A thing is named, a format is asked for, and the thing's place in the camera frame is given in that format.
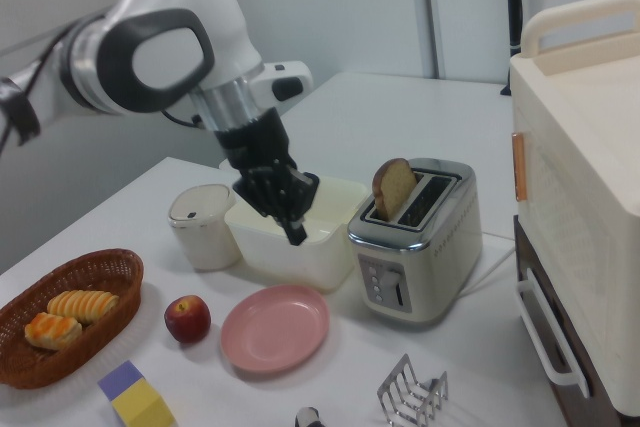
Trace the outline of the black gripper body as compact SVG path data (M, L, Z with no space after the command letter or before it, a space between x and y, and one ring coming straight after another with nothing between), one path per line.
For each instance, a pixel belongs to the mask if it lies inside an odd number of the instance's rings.
M262 187L289 190L297 182L313 181L314 197L319 178L298 169L289 154L289 138L277 111L269 109L248 124L216 134L227 160L241 178L234 190L256 211L261 212Z

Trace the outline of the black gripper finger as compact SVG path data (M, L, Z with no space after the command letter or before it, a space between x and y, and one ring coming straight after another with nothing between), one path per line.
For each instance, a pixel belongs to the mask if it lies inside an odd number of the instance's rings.
M299 246L305 239L305 235L294 235L291 228L292 193L295 187L289 190L278 190L272 186L262 187L259 190L261 215L271 217L285 232L291 245Z
M314 182L297 182L292 193L291 228L294 235L305 235L303 219L314 199Z

